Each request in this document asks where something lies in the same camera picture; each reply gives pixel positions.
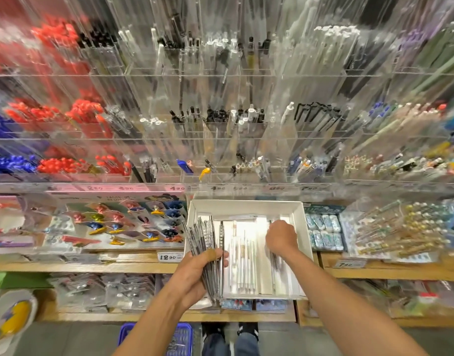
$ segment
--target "pant leg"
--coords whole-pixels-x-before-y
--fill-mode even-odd
[[[230,356],[230,347],[220,334],[209,335],[202,347],[202,356]]]
[[[247,332],[238,335],[234,345],[235,356],[260,356],[256,337]]]

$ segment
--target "gray tile floor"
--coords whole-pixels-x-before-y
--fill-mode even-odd
[[[85,322],[34,323],[23,334],[15,356],[109,356],[116,348],[121,324]],[[235,340],[237,324],[228,325],[227,340]],[[295,323],[260,323],[262,356],[341,355],[323,329]],[[454,329],[406,329],[431,356],[454,356]]]

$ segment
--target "leg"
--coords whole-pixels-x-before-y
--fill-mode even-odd
[[[230,347],[225,343],[224,326],[225,323],[221,322],[202,323],[202,356],[230,356]]]
[[[235,341],[235,356],[260,356],[258,347],[258,323],[240,322]]]

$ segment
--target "person's right hand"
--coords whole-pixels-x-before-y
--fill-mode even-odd
[[[293,225],[283,220],[272,222],[266,233],[266,247],[283,258],[291,251],[297,250],[298,235]]]

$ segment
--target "black sneaker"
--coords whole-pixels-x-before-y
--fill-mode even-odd
[[[258,322],[239,322],[237,335],[248,332],[256,337],[258,341]]]
[[[226,322],[203,322],[202,340],[205,341],[206,338],[212,334],[220,334],[225,341],[224,327],[226,324]]]

